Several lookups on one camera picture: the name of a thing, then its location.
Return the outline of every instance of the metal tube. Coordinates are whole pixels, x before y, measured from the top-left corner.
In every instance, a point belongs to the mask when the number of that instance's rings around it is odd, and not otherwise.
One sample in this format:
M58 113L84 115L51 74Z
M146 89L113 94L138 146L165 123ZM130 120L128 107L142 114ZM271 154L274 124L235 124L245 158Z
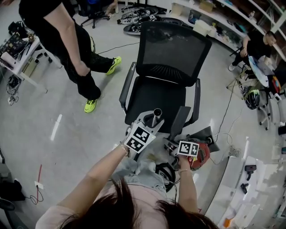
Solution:
M152 121L152 127L154 127L157 124L157 121L161 118L162 110L160 108L156 108L153 111L153 121Z

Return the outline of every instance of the black helmet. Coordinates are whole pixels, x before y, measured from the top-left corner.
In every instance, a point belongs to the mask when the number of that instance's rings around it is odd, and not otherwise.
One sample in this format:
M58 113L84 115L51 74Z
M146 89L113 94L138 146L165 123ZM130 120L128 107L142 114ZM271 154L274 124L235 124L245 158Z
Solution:
M256 109L259 106L259 102L260 102L259 90L252 89L246 92L246 94L247 94L245 98L246 105L251 110Z

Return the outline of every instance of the neon yellow shoe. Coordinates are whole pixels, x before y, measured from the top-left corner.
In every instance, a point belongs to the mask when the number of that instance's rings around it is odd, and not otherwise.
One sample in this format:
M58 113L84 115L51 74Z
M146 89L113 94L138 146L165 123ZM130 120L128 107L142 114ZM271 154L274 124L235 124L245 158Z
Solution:
M97 106L97 99L96 100L87 100L85 107L84 107L85 113L92 112L96 106Z
M114 64L110 67L110 69L109 69L108 72L106 73L107 75L112 74L112 73L114 72L114 70L115 70L115 67L116 67L117 65L119 65L119 64L121 63L121 61L122 61L122 59L121 59L120 56L114 58L113 60L114 60Z

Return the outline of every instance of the gray floor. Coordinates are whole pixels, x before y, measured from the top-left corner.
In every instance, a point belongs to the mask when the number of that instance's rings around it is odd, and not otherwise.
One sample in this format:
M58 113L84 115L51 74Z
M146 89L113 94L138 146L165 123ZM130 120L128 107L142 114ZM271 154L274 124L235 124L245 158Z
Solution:
M8 36L5 32L11 21L19 20L17 5L15 1L7 8L0 8L0 40ZM116 23L118 17L116 15L110 21L98 22L95 29L91 25L85 27L94 38L97 52L139 41L138 37L123 34L123 26ZM78 15L75 18L78 23L85 19ZM30 228L51 205L72 190L95 162L123 139L127 125L118 98L129 67L137 59L138 48L136 44L103 54L106 57L120 55L122 64L112 76L92 73L102 90L102 97L96 111L90 114L84 113L86 100L78 94L76 85L69 81L64 68L58 69L54 64L48 64L44 57L32 78L48 88L47 94L23 82L19 90L19 102L9 106L5 84L3 81L0 83L0 146L13 177L21 182L26 195L36 194L34 181L38 179L42 164L40 183L45 186L42 191L44 201L36 206L25 201L18 206L19 216ZM238 73L227 69L232 61L229 54L225 47L216 42L213 44L199 74L202 86L199 120L185 128L183 133L194 133L209 125L214 134L218 131L231 95L226 85ZM188 88L187 106L193 106L193 94L194 88ZM55 139L51 141L50 136L60 114L63 117ZM271 162L272 148L276 144L276 128L271 126L269 131L265 131L258 125L257 111L249 110L235 95L232 96L221 128L221 132L229 131L236 148L243 152L248 136L249 155L265 163ZM227 135L219 135L217 143L221 151L211 155L216 163L228 149ZM223 163L216 166L209 160L196 172L198 205L203 211L215 192L224 166Z

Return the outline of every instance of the dark hair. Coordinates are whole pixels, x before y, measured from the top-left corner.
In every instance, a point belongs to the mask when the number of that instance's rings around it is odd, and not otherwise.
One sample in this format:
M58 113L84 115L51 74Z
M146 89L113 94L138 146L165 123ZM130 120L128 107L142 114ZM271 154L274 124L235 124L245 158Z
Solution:
M266 35L272 36L272 37L274 37L274 38L276 39L276 36L275 36L275 34L274 34L272 31L268 31L268 32L266 33Z
M82 217L70 217L60 229L139 228L140 210L132 200L128 185L122 179L119 184L114 182L114 186L116 193L101 197ZM199 213L186 212L175 202L158 201L156 210L165 216L169 229L186 226L188 228L218 229L208 217Z

